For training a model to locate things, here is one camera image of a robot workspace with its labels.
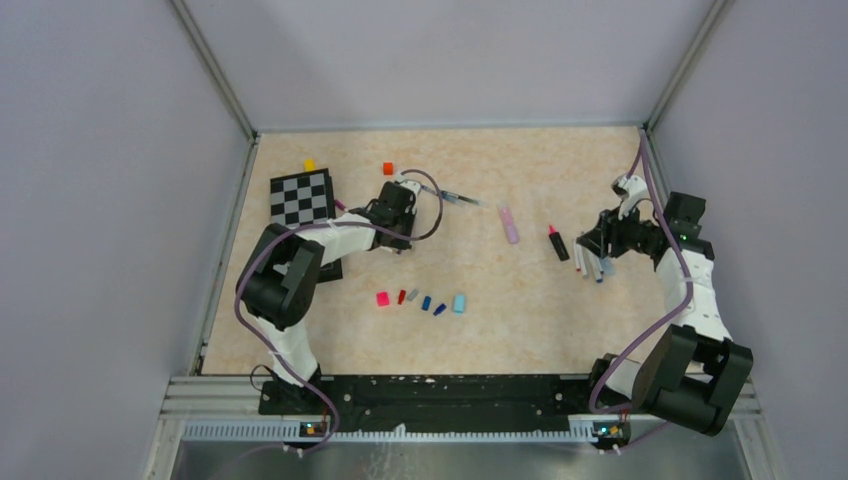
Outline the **grey cap acrylic marker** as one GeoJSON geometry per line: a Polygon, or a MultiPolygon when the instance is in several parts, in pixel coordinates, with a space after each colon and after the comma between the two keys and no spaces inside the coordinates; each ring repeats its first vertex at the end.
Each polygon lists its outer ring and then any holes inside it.
{"type": "Polygon", "coordinates": [[[582,260],[583,260],[583,266],[584,266],[584,274],[582,275],[582,277],[588,278],[589,275],[590,275],[590,265],[589,265],[588,261],[586,260],[585,249],[583,247],[580,247],[580,248],[581,248],[582,260]]]}

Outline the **light blue pastel highlighter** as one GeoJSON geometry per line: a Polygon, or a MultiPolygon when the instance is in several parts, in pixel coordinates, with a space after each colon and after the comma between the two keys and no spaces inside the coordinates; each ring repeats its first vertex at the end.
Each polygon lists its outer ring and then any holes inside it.
{"type": "Polygon", "coordinates": [[[603,276],[612,276],[616,273],[615,267],[609,257],[600,259],[599,263],[603,276]]]}

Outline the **light blue highlighter cap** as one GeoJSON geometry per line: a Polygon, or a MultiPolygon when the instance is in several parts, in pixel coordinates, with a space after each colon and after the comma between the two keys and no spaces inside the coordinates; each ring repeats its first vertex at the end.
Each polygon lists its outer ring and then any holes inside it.
{"type": "Polygon", "coordinates": [[[452,302],[452,311],[455,314],[463,314],[466,310],[466,296],[464,294],[457,294],[453,298],[452,302]]]}

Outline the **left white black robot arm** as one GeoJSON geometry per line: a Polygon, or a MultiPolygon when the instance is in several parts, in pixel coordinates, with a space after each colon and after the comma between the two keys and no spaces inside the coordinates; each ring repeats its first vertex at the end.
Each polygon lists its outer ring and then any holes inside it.
{"type": "Polygon", "coordinates": [[[319,364],[309,345],[305,318],[323,267],[359,252],[411,248],[421,184],[386,182],[367,205],[337,219],[295,228],[265,228],[236,286],[238,321],[267,347],[272,372],[285,383],[283,401],[297,413],[319,404],[312,377],[319,364]]]}

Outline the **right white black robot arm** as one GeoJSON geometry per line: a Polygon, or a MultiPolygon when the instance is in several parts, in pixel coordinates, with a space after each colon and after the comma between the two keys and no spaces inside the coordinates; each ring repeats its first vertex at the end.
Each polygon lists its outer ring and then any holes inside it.
{"type": "Polygon", "coordinates": [[[657,221],[643,220],[645,193],[616,188],[618,207],[600,213],[578,246],[601,258],[629,251],[648,256],[664,289],[668,309],[639,336],[664,332],[643,362],[608,354],[604,371],[586,385],[593,413],[642,412],[707,436],[724,427],[753,368],[750,348],[737,344],[719,313],[712,273],[714,249],[701,238],[704,199],[674,192],[657,221]]]}

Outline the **blue deli whiteboard marker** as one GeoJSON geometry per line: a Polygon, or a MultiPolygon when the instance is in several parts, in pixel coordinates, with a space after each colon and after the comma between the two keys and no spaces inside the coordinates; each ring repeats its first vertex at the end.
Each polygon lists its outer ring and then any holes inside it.
{"type": "Polygon", "coordinates": [[[591,269],[594,274],[595,281],[597,283],[602,283],[604,281],[604,270],[601,260],[594,254],[588,254],[589,263],[591,265],[591,269]]]}

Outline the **red cap whiteboard marker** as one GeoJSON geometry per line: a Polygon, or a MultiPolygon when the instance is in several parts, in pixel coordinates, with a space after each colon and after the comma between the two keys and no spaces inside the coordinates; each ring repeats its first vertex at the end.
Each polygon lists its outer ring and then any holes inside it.
{"type": "Polygon", "coordinates": [[[578,273],[580,273],[581,275],[583,275],[584,274],[584,266],[583,266],[581,248],[580,248],[580,245],[576,241],[573,242],[573,251],[574,251],[576,271],[578,273]]]}

